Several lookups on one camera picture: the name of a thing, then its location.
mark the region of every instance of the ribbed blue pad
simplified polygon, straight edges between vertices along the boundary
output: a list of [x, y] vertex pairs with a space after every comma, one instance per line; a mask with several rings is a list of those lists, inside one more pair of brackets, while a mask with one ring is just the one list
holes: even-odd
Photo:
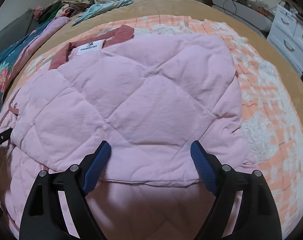
[[200, 178], [205, 183], [207, 190], [216, 196], [217, 186], [215, 172], [196, 142], [191, 144], [190, 155], [194, 161]]
[[83, 192], [88, 195], [96, 187], [100, 174], [106, 166], [111, 156], [111, 146], [108, 142], [104, 143], [92, 164], [85, 173]]

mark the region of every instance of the light green leaf pattern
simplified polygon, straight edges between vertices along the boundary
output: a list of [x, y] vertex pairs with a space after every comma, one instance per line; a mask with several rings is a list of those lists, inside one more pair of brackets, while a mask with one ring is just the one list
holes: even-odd
[[0, 73], [4, 68], [8, 68], [9, 63], [6, 63], [5, 61], [0, 65]]

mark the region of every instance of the silver screw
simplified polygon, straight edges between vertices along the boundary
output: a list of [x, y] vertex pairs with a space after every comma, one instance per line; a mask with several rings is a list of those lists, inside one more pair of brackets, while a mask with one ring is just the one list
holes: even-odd
[[71, 171], [77, 171], [78, 170], [78, 165], [73, 165], [70, 167]]
[[254, 173], [257, 177], [262, 176], [261, 171], [256, 170], [256, 171], [254, 171], [253, 173]]
[[230, 167], [229, 165], [225, 164], [225, 165], [222, 166], [222, 169], [223, 169], [224, 171], [230, 171], [230, 170], [231, 170], [231, 167]]
[[47, 171], [42, 170], [38, 173], [39, 176], [44, 177], [47, 174]]

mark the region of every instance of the white dresser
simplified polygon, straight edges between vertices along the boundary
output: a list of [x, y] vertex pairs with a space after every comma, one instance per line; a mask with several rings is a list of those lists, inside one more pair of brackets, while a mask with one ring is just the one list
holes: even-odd
[[267, 41], [293, 66], [303, 72], [303, 23], [290, 11], [278, 5]]

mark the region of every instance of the white label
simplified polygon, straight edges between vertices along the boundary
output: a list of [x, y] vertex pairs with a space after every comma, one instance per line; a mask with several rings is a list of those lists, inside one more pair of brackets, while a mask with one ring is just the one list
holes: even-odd
[[99, 50], [102, 48], [103, 43], [104, 43], [104, 40], [100, 40], [100, 41], [93, 41], [93, 42], [81, 45], [78, 47], [78, 52], [76, 55], [79, 56], [79, 55], [82, 55], [89, 51]]

